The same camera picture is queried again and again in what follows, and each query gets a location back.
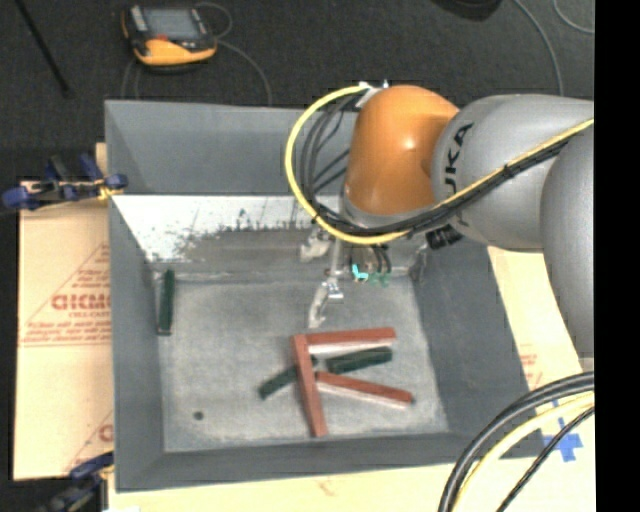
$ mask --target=wooden block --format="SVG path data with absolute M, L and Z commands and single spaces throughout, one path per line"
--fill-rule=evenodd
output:
M 365 395 L 393 400 L 403 404 L 413 403 L 413 395 L 404 389 L 383 386 L 373 382 L 345 377 L 344 375 L 336 375 L 335 373 L 329 372 L 316 372 L 316 381 L 329 386 L 344 388 L 349 391 L 364 393 Z
M 396 339 L 396 332 L 391 327 L 379 327 L 309 333 L 306 338 L 311 354 L 335 354 L 390 346 Z
M 384 342 L 396 339 L 396 331 L 392 327 L 378 327 L 376 329 L 309 333 L 306 338 L 309 346 L 333 343 Z
M 314 437 L 326 436 L 329 431 L 322 411 L 320 393 L 316 385 L 311 355 L 307 348 L 307 340 L 304 334 L 296 334 L 291 337 L 291 348 L 300 383 L 300 394 L 311 435 Z

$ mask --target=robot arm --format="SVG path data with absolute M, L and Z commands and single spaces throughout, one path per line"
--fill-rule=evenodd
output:
M 502 95 L 458 110 L 407 85 L 367 96 L 351 139 L 339 213 L 296 190 L 292 132 L 285 163 L 305 209 L 336 239 L 352 244 L 389 243 L 446 227 L 487 245 L 543 252 L 576 349 L 592 359 L 593 102 Z

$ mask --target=wire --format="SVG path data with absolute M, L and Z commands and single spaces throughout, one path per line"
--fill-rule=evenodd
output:
M 347 172 L 347 168 L 343 167 L 342 169 L 340 169 L 338 172 L 336 172 L 333 176 L 331 176 L 330 178 L 327 178 L 326 180 L 324 180 L 322 183 L 320 183 L 319 185 L 316 185 L 314 188 L 314 193 L 318 193 L 320 192 L 323 188 L 327 187 L 328 185 L 330 185 L 331 183 L 333 183 L 335 180 L 337 180 L 340 176 L 343 176 L 344 173 Z
M 540 23 L 538 23 L 538 20 L 520 2 L 520 0 L 513 0 L 513 3 L 516 4 L 516 6 L 524 13 L 524 15 L 527 18 L 529 18 L 531 23 L 533 23 L 533 26 L 538 31 L 538 34 L 540 34 L 540 37 L 542 37 L 542 41 L 544 42 L 545 46 L 547 47 L 547 51 L 549 52 L 549 56 L 551 57 L 551 63 L 553 65 L 553 71 L 554 71 L 554 73 L 556 75 L 556 81 L 558 82 L 558 94 L 560 96 L 564 96 L 564 85 L 562 83 L 562 76 L 560 75 L 560 66 L 558 65 L 558 59 L 556 57 L 556 52 L 554 51 L 553 46 L 551 46 L 551 42 L 549 41 L 549 38 L 547 37 L 547 33 L 544 31 L 544 29 L 542 28 Z
M 492 437 L 505 426 L 513 425 L 522 415 L 534 411 L 552 400 L 559 400 L 567 396 L 593 391 L 595 385 L 594 373 L 585 372 L 572 375 L 552 382 L 532 391 L 513 402 L 498 414 L 465 448 L 449 475 L 440 498 L 438 512 L 450 512 L 457 494 L 476 456 L 481 453 Z
M 549 458 L 549 455 L 553 452 L 554 448 L 558 445 L 558 443 L 566 436 L 570 431 L 576 428 L 580 423 L 585 421 L 587 418 L 592 416 L 595 413 L 595 407 L 591 407 L 584 411 L 583 413 L 576 416 L 573 420 L 567 423 L 562 429 L 553 437 L 553 439 L 544 447 L 544 449 L 540 452 L 540 455 L 533 461 L 529 469 L 522 475 L 522 478 L 518 480 L 518 483 L 513 487 L 511 492 L 507 495 L 507 497 L 502 501 L 496 512 L 504 512 L 507 507 L 511 504 L 511 502 L 520 494 L 520 491 L 524 489 L 526 483 L 531 479 L 531 477 L 535 474 L 542 463 Z
M 222 39 L 224 36 L 228 35 L 229 32 L 231 32 L 231 29 L 233 29 L 233 18 L 231 17 L 231 13 L 227 10 L 226 7 L 223 7 L 220 4 L 217 4 L 215 2 L 198 2 L 195 5 L 196 8 L 200 8 L 200 7 L 211 7 L 213 9 L 217 9 L 219 11 L 222 11 L 224 13 L 224 15 L 227 17 L 227 26 L 225 27 L 225 29 L 220 32 L 219 34 L 214 34 L 213 37 L 215 39 Z
M 565 22 L 567 25 L 569 25 L 571 28 L 574 28 L 574 29 L 578 30 L 579 32 L 583 32 L 585 34 L 595 34 L 596 33 L 596 29 L 595 28 L 583 27 L 582 25 L 578 25 L 577 23 L 574 23 L 573 21 L 571 21 L 569 19 L 569 17 L 560 10 L 560 7 L 558 7 L 558 0 L 553 0 L 551 2 L 551 4 L 553 5 L 553 10 L 556 12 L 558 17 L 563 22 Z
M 580 396 L 579 398 L 574 398 L 573 400 L 561 404 L 558 407 L 554 407 L 553 409 L 549 409 L 543 413 L 540 413 L 509 432 L 504 438 L 496 443 L 493 448 L 491 448 L 491 450 L 487 452 L 487 454 L 473 468 L 473 471 L 469 473 L 462 486 L 460 487 L 457 499 L 454 503 L 454 509 L 461 508 L 463 500 L 465 496 L 468 495 L 468 491 L 472 483 L 477 480 L 477 477 L 480 473 L 482 473 L 482 470 L 500 459 L 500 457 L 507 453 L 520 440 L 535 432 L 542 425 L 548 423 L 551 420 L 557 420 L 560 416 L 571 414 L 576 409 L 593 407 L 593 404 L 593 393 L 588 393 L 587 395 Z
M 131 69 L 133 68 L 137 60 L 138 59 L 136 59 L 135 56 L 131 57 L 129 64 L 127 64 L 127 67 L 124 70 L 122 82 L 120 83 L 120 98 L 124 98 L 124 95 L 127 92 L 127 82 L 129 81 L 129 74 L 131 73 Z
M 262 79 L 262 83 L 264 84 L 264 90 L 267 93 L 267 105 L 268 106 L 273 105 L 273 93 L 271 92 L 271 84 L 269 84 L 269 80 L 267 79 L 267 76 L 264 74 L 264 71 L 262 70 L 262 68 L 260 66 L 258 66 L 256 61 L 253 60 L 251 57 L 249 57 L 249 55 L 247 55 L 245 52 L 243 52 L 240 48 L 238 48 L 235 45 L 232 45 L 231 43 L 227 43 L 226 41 L 222 41 L 222 40 L 219 39 L 218 40 L 218 44 L 220 46 L 224 46 L 224 47 L 228 48 L 229 50 L 237 53 L 241 57 L 244 57 L 244 59 L 249 64 L 251 64 L 251 66 L 253 66 L 253 68 L 260 75 L 260 78 Z
M 316 181 L 318 181 L 320 178 L 322 178 L 325 174 L 327 174 L 327 172 L 329 172 L 331 170 L 331 168 L 333 166 L 335 166 L 340 160 L 342 160 L 344 157 L 346 157 L 349 154 L 349 150 L 345 149 L 342 153 L 340 153 L 338 156 L 336 156 L 333 160 L 331 160 L 331 162 L 329 162 L 319 173 L 315 174 L 313 177 L 313 182 L 315 183 Z

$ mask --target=yellow cable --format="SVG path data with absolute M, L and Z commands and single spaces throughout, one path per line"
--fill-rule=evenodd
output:
M 458 497 L 452 510 L 462 510 L 462 502 L 465 496 L 468 496 L 468 491 L 471 484 L 473 483 L 474 479 L 477 478 L 482 469 L 486 468 L 492 462 L 495 462 L 500 457 L 502 457 L 521 439 L 538 430 L 548 421 L 556 420 L 558 417 L 571 414 L 574 411 L 592 407 L 594 403 L 595 395 L 590 391 L 586 394 L 582 394 L 578 398 L 574 398 L 569 402 L 565 402 L 558 407 L 554 407 L 553 409 L 549 409 L 548 411 L 538 414 L 537 416 L 531 418 L 529 421 L 523 423 L 519 427 L 509 432 L 509 434 L 502 438 L 500 442 L 498 442 L 493 448 L 491 448 L 491 450 L 487 452 L 487 454 L 478 462 L 478 464 L 476 464 L 473 470 L 469 473 L 467 478 L 464 480 L 462 487 L 460 487 Z
M 298 134 L 302 129 L 304 123 L 306 123 L 309 118 L 315 114 L 318 110 L 320 110 L 325 105 L 331 103 L 337 98 L 341 98 L 342 96 L 347 96 L 349 94 L 355 94 L 365 89 L 368 89 L 368 86 L 363 85 L 353 85 L 350 87 L 345 87 L 343 89 L 338 89 L 330 94 L 327 94 L 323 98 L 320 98 L 313 105 L 311 105 L 305 112 L 300 116 L 300 118 L 293 125 L 293 129 L 289 134 L 289 139 L 287 140 L 287 146 L 285 148 L 284 155 L 284 166 L 287 175 L 287 180 L 289 181 L 289 187 L 293 192 L 293 195 L 298 200 L 300 205 L 305 209 L 305 211 L 311 215 L 312 219 L 320 225 L 327 233 L 333 235 L 334 237 L 348 243 L 359 244 L 359 245 L 376 245 L 376 244 L 384 244 L 395 240 L 397 238 L 401 238 L 405 236 L 409 231 L 398 231 L 395 233 L 388 233 L 385 235 L 375 235 L 375 236 L 356 236 L 349 235 L 340 231 L 339 229 L 334 228 L 331 224 L 325 221 L 318 212 L 311 206 L 311 204 L 304 197 L 304 194 L 300 190 L 298 183 L 296 182 L 295 173 L 293 170 L 293 146 L 295 144 L 296 139 L 298 138 Z
M 385 244 L 385 243 L 391 242 L 392 240 L 396 240 L 398 238 L 402 238 L 403 236 L 407 235 L 410 232 L 410 230 L 396 231 L 396 232 L 393 232 L 393 233 L 386 233 L 384 235 L 366 236 L 366 235 L 350 235 L 350 234 L 347 234 L 347 233 L 345 233 L 343 231 L 340 231 L 339 229 L 333 227 L 331 224 L 329 224 L 327 221 L 325 221 L 322 217 L 320 217 L 318 212 L 307 201 L 307 199 L 304 197 L 304 194 L 300 190 L 300 187 L 298 186 L 298 183 L 296 182 L 295 172 L 294 172 L 294 169 L 293 169 L 293 147 L 295 145 L 296 139 L 298 138 L 300 130 L 302 129 L 302 126 L 318 110 L 320 110 L 325 105 L 331 103 L 332 101 L 334 101 L 334 100 L 336 100 L 338 98 L 341 98 L 342 96 L 348 96 L 350 94 L 356 94 L 356 93 L 361 92 L 363 90 L 366 90 L 368 88 L 369 88 L 369 86 L 366 86 L 366 85 L 353 85 L 353 86 L 350 86 L 350 87 L 344 87 L 343 89 L 338 89 L 337 91 L 334 91 L 332 93 L 327 94 L 326 96 L 320 98 L 315 103 L 313 103 L 307 110 L 305 110 L 303 112 L 303 114 L 298 118 L 296 123 L 293 125 L 291 133 L 289 134 L 289 138 L 287 139 L 287 145 L 286 145 L 286 148 L 285 148 L 285 156 L 284 156 L 284 167 L 285 167 L 285 171 L 286 171 L 287 181 L 289 182 L 289 187 L 291 188 L 291 191 L 293 192 L 293 195 L 295 196 L 295 198 L 298 201 L 298 203 L 300 203 L 300 205 L 304 208 L 304 210 L 309 215 L 311 215 L 311 218 L 314 219 L 318 223 L 318 225 L 321 226 L 327 233 L 333 235 L 335 238 L 337 238 L 339 240 L 342 240 L 344 242 L 348 242 L 348 243 L 351 243 L 351 244 L 358 244 L 358 245 Z M 513 158 L 511 161 L 508 162 L 507 166 L 510 167 L 510 166 L 513 166 L 513 165 L 515 165 L 517 163 L 520 163 L 521 161 L 525 160 L 526 158 L 530 157 L 531 155 L 533 155 L 533 154 L 535 154 L 535 153 L 537 153 L 539 151 L 542 151 L 544 149 L 547 149 L 547 148 L 551 147 L 552 145 L 556 144 L 557 142 L 560 142 L 561 140 L 563 140 L 565 138 L 569 138 L 569 137 L 577 134 L 578 132 L 584 130 L 585 128 L 587 128 L 588 126 L 593 124 L 593 122 L 594 122 L 593 118 L 588 119 L 587 121 L 584 121 L 584 122 L 582 122 L 582 123 L 580 123 L 580 124 L 578 124 L 578 125 L 576 125 L 576 126 L 574 126 L 572 128 L 569 128 L 568 130 L 565 130 L 564 132 L 562 132 L 559 135 L 555 135 L 553 137 L 550 137 L 549 139 L 547 139 L 546 141 L 542 142 L 541 144 L 539 144 L 535 148 L 531 149 L 530 151 L 522 153 L 521 155 Z M 440 203 L 436 204 L 435 206 L 432 206 L 432 208 L 440 207 L 440 206 L 443 206 L 443 205 L 451 203 L 452 201 L 454 201 L 455 199 L 460 197 L 462 194 L 466 194 L 470 190 L 478 187 L 482 183 L 484 183 L 487 180 L 493 178 L 496 174 L 500 174 L 503 171 L 504 171 L 504 167 L 499 167 L 499 168 L 495 169 L 494 171 L 490 172 L 489 174 L 487 174 L 484 177 L 480 178 L 479 180 L 475 181 L 474 183 L 472 183 L 468 187 L 464 188 L 463 190 L 458 191 L 456 194 L 448 197 L 444 201 L 441 201 Z

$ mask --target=black cable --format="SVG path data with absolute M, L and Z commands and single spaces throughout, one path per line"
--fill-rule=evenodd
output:
M 331 162 L 325 165 L 322 170 L 315 174 L 313 177 L 313 182 L 317 182 L 320 178 L 322 178 L 325 174 L 327 174 L 340 160 L 346 157 L 349 154 L 349 149 L 345 149 L 342 153 L 339 153 Z
M 22 15 L 22 18 L 24 19 L 25 23 L 29 27 L 29 31 L 33 35 L 34 39 L 36 40 L 36 43 L 38 44 L 38 47 L 40 48 L 42 55 L 47 61 L 47 64 L 49 65 L 49 69 L 51 69 L 53 76 L 58 81 L 58 85 L 60 86 L 60 91 L 62 92 L 62 96 L 66 99 L 73 98 L 75 96 L 73 89 L 71 89 L 71 86 L 69 86 L 69 83 L 65 80 L 64 76 L 62 75 L 62 72 L 60 71 L 58 64 L 53 58 L 53 55 L 51 55 L 51 52 L 49 51 L 49 47 L 47 46 L 47 43 L 45 42 L 44 38 L 40 34 L 40 31 L 38 30 L 38 27 L 33 21 L 31 14 L 29 14 L 27 7 L 24 5 L 24 2 L 22 0 L 14 0 L 14 1 L 16 6 L 18 7 L 18 10 L 20 11 L 20 14 Z
M 253 60 L 251 57 L 249 57 L 249 55 L 245 53 L 243 50 L 241 50 L 240 48 L 238 48 L 237 46 L 231 43 L 227 43 L 222 39 L 218 39 L 218 44 L 220 46 L 224 46 L 225 48 L 228 48 L 232 52 L 237 53 L 238 55 L 240 55 L 240 57 L 243 57 L 249 64 L 251 64 L 253 69 L 255 69 L 258 72 L 258 75 L 260 75 L 260 79 L 262 80 L 262 84 L 264 85 L 264 90 L 267 93 L 267 106 L 270 107 L 271 105 L 273 105 L 273 93 L 271 91 L 271 84 L 269 84 L 267 75 L 264 74 L 264 71 L 260 66 L 258 66 L 257 62 Z
M 316 185 L 313 188 L 313 193 L 314 195 L 316 195 L 318 192 L 320 192 L 323 188 L 327 187 L 328 185 L 330 185 L 331 183 L 333 183 L 334 181 L 336 181 L 340 176 L 343 176 L 344 173 L 347 172 L 347 168 L 343 167 L 342 169 L 340 169 L 338 172 L 336 172 L 333 176 L 327 178 L 326 180 L 324 180 L 322 183 L 320 183 L 319 185 Z
M 540 452 L 540 455 L 533 461 L 529 469 L 522 475 L 522 478 L 518 480 L 518 483 L 513 487 L 511 492 L 507 495 L 507 497 L 502 501 L 496 512 L 504 512 L 507 507 L 511 504 L 511 502 L 520 494 L 524 486 L 531 479 L 531 477 L 540 469 L 542 463 L 549 458 L 549 455 L 553 452 L 553 449 L 558 445 L 558 443 L 566 436 L 571 430 L 576 428 L 580 423 L 585 421 L 588 417 L 595 413 L 595 407 L 591 407 L 584 411 L 583 413 L 576 416 L 573 420 L 567 423 L 562 429 L 553 437 L 553 439 L 544 447 L 544 449 Z
M 303 147 L 303 173 L 305 175 L 304 183 L 307 185 L 306 189 L 303 189 L 303 193 L 305 194 L 305 197 L 307 197 L 307 200 L 314 207 L 317 204 L 317 200 L 314 194 L 313 173 L 316 168 L 316 162 L 320 149 L 322 148 L 322 146 L 324 146 L 324 144 L 326 144 L 326 141 L 328 140 L 323 139 L 324 132 L 331 123 L 332 119 L 336 115 L 340 114 L 340 112 L 342 112 L 342 110 L 353 101 L 353 97 L 347 96 L 345 98 L 341 98 L 338 102 L 333 104 L 326 112 L 326 115 L 322 116 L 320 119 L 318 119 L 318 121 L 316 121 L 316 123 L 314 123 L 314 126 L 312 127 L 312 133 L 309 134 L 310 144 L 307 147 Z
M 389 248 L 386 245 L 380 246 L 380 251 L 382 253 L 382 258 L 384 259 L 384 263 L 387 266 L 387 274 L 391 274 L 391 258 L 389 258 L 389 253 L 387 252 Z
M 442 492 L 438 512 L 450 512 L 475 458 L 489 440 L 505 426 L 514 428 L 516 420 L 552 400 L 593 391 L 593 372 L 573 375 L 528 393 L 498 414 L 472 441 L 458 458 Z
M 380 251 L 382 251 L 382 248 L 373 246 L 371 247 L 371 249 L 373 250 L 373 254 L 376 257 L 376 262 L 378 264 L 378 266 L 376 267 L 376 272 L 378 272 L 378 274 L 382 274 L 382 254 L 380 253 Z

